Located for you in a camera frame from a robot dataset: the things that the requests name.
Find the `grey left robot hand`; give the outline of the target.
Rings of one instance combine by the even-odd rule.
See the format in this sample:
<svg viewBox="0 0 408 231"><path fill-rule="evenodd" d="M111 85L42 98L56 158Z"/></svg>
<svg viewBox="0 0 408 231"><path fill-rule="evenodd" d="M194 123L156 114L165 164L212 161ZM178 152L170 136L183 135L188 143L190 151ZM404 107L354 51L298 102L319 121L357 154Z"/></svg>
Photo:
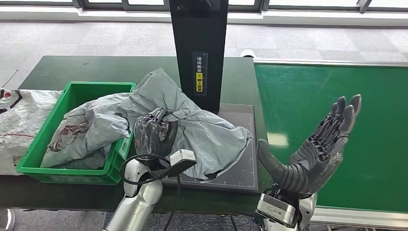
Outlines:
<svg viewBox="0 0 408 231"><path fill-rule="evenodd" d="M170 155L176 139L178 124L162 119L166 109L155 108L146 115L137 118L134 124L134 142L137 154Z"/></svg>

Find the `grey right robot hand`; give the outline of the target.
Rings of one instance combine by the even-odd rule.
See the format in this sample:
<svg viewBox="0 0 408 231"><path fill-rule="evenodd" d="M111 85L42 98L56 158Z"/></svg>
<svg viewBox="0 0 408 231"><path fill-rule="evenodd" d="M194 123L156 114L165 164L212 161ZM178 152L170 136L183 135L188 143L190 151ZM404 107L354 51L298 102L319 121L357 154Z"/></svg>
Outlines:
<svg viewBox="0 0 408 231"><path fill-rule="evenodd" d="M283 164L270 153L269 143L257 141L257 158L281 189L301 194L318 192L343 160L344 146L353 130L362 104L362 96L354 95L350 103L342 96L316 130Z"/></svg>

